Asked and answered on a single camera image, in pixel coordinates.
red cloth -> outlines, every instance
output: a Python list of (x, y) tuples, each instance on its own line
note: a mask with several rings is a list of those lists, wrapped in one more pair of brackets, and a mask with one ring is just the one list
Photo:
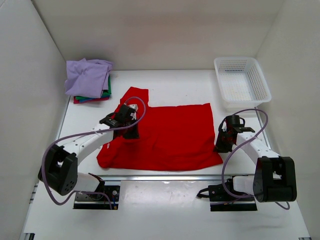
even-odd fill
[[(131, 87), (119, 107), (132, 96), (140, 97), (146, 114), (138, 124), (139, 139), (118, 137), (105, 144), (97, 156), (102, 168), (155, 171), (191, 171), (222, 164), (213, 152), (215, 131), (210, 103), (184, 106), (148, 106), (148, 89)], [(138, 104), (138, 117), (144, 108)]]

white tabletop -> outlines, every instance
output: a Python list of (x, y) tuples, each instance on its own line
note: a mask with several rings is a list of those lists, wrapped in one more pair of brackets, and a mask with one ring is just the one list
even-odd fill
[[(129, 87), (149, 89), (149, 105), (177, 106), (210, 103), (217, 133), (223, 109), (214, 70), (114, 71), (112, 98), (107, 101), (74, 105), (69, 103), (61, 137), (85, 132), (113, 112)], [(255, 113), (244, 114), (246, 125), (260, 129)], [(97, 175), (206, 175), (221, 173), (217, 165), (197, 171), (157, 172), (102, 169), (98, 150), (79, 166), (84, 173)], [(253, 174), (255, 165), (240, 150), (230, 160), (226, 173)], [(211, 181), (122, 181), (118, 210), (73, 209), (73, 197), (63, 206), (55, 205), (42, 182), (28, 214), (24, 233), (35, 240), (298, 240), (309, 237), (296, 202), (285, 211), (274, 203), (257, 203), (255, 212), (210, 212), (208, 199), (195, 198)], [(54, 192), (58, 200), (64, 199)]]

basket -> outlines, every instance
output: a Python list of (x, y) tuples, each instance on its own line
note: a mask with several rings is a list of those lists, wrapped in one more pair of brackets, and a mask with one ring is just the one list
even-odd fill
[(223, 105), (226, 109), (254, 108), (269, 102), (264, 74), (252, 57), (218, 57), (214, 60)]

purple cloth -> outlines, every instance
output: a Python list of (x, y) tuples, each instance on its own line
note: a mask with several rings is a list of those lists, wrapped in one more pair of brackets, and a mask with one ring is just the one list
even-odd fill
[(98, 99), (108, 90), (113, 63), (106, 60), (66, 61), (65, 94)]

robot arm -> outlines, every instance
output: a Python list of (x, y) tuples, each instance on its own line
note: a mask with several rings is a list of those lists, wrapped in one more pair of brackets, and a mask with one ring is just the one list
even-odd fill
[[(132, 125), (137, 121), (137, 110), (138, 105), (136, 104), (123, 104), (119, 112), (108, 114), (91, 129), (94, 134), (80, 136), (62, 145), (53, 145), (46, 156), (44, 165), (48, 185), (62, 196), (71, 191), (100, 192), (100, 189), (104, 187), (104, 181), (93, 174), (78, 172), (78, 165), (93, 151), (116, 137), (139, 138), (137, 124), (125, 130), (118, 130), (120, 127)], [(38, 178), (43, 181), (41, 169)]]
[(259, 202), (292, 202), (297, 198), (295, 164), (290, 157), (281, 157), (270, 150), (260, 139), (254, 137), (254, 130), (245, 127), (245, 121), (238, 115), (227, 116), (219, 126), (215, 146), (218, 153), (232, 151), (233, 145), (252, 141), (241, 148), (256, 165), (254, 176), (235, 176), (233, 189), (255, 196)]

